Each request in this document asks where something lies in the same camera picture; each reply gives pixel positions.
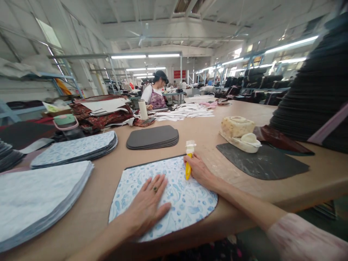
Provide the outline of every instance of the brown leather piece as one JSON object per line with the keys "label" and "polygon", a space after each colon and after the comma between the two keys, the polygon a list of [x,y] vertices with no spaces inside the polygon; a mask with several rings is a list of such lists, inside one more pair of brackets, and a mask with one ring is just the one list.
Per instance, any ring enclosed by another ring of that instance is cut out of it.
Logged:
{"label": "brown leather piece", "polygon": [[288,138],[280,131],[273,129],[268,125],[263,127],[255,127],[253,133],[256,135],[259,141],[266,141],[278,149],[314,155],[314,153],[309,149],[305,148],[301,144],[298,144],[296,141]]}

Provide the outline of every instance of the blue floral fabric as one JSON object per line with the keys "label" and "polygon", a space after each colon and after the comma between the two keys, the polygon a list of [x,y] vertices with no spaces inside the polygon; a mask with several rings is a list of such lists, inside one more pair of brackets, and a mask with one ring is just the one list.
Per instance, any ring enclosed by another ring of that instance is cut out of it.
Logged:
{"label": "blue floral fabric", "polygon": [[214,192],[202,187],[193,177],[185,179],[183,157],[165,159],[126,169],[113,198],[109,222],[125,212],[145,181],[157,174],[166,174],[168,185],[159,206],[172,205],[167,215],[140,242],[150,241],[183,229],[207,217],[218,203]]}

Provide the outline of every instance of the gray felt piece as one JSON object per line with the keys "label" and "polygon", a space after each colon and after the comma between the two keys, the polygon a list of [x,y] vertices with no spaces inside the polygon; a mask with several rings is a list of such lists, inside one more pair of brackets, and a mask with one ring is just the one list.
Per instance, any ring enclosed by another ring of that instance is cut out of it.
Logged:
{"label": "gray felt piece", "polygon": [[230,143],[216,148],[238,169],[265,180],[289,178],[307,172],[309,166],[268,145],[262,145],[257,153],[247,153]]}
{"label": "gray felt piece", "polygon": [[127,145],[127,148],[128,149],[132,149],[132,150],[147,150],[147,149],[160,149],[160,148],[166,148],[166,147],[172,147],[172,146],[175,146],[177,145],[179,142],[179,137],[170,141],[170,142],[164,142],[164,143],[160,143],[160,144],[157,144],[157,145],[151,145],[151,146],[144,146],[144,147],[137,147],[137,148],[134,148],[134,147],[129,147]]}
{"label": "gray felt piece", "polygon": [[172,126],[160,126],[149,129],[132,131],[127,140],[127,147],[144,148],[170,142],[179,137],[179,133]]}

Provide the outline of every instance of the black hair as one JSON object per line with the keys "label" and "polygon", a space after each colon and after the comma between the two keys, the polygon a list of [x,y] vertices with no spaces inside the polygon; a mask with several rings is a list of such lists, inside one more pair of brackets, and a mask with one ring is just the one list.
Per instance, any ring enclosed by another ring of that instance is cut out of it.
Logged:
{"label": "black hair", "polygon": [[169,80],[167,78],[167,75],[162,70],[158,70],[153,73],[154,78],[152,78],[152,83],[158,82],[160,78],[162,78],[163,81],[166,82],[166,84],[169,83]]}

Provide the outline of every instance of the red banner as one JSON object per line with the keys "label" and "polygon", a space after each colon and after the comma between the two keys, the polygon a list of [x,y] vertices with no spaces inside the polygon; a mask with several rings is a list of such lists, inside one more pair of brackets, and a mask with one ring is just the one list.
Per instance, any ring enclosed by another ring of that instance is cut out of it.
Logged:
{"label": "red banner", "polygon": [[[180,70],[174,71],[174,79],[180,79]],[[186,78],[186,71],[182,71],[182,78]]]}

